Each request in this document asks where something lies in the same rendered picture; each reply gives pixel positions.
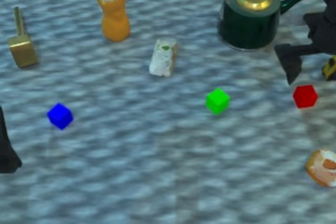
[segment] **mallet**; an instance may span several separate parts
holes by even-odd
[[[9,49],[19,68],[38,63],[34,46],[28,34],[25,33],[24,22],[19,7],[14,8],[17,36],[8,39]]]

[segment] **soda bottle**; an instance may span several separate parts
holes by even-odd
[[[104,36],[112,41],[119,42],[126,39],[130,32],[130,22],[126,14],[126,0],[97,0],[103,18],[101,30]]]

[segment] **gray surface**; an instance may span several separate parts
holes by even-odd
[[[296,15],[275,42],[307,42]],[[132,35],[102,38],[95,0],[2,0],[0,102],[23,167],[0,176],[1,224],[334,224],[336,193],[303,166],[335,147],[328,56],[308,57],[295,85],[313,82],[316,107],[299,111],[271,47],[235,52],[216,37],[221,0],[128,0]],[[19,5],[40,65],[16,68],[6,38]],[[148,74],[156,39],[180,43],[171,78]],[[232,97],[213,116],[205,96]],[[64,131],[46,112],[57,102],[75,121]]]

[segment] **cube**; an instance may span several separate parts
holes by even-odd
[[[215,115],[219,115],[225,111],[229,103],[230,96],[220,88],[215,89],[206,96],[206,106]]]
[[[293,99],[299,109],[313,107],[318,99],[313,85],[303,85],[295,88]]]
[[[72,112],[61,103],[57,103],[48,113],[47,116],[50,122],[64,130],[73,120]]]

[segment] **green teapot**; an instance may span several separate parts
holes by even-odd
[[[218,19],[219,37],[231,47],[256,50],[270,44],[280,16],[302,0],[224,0]]]

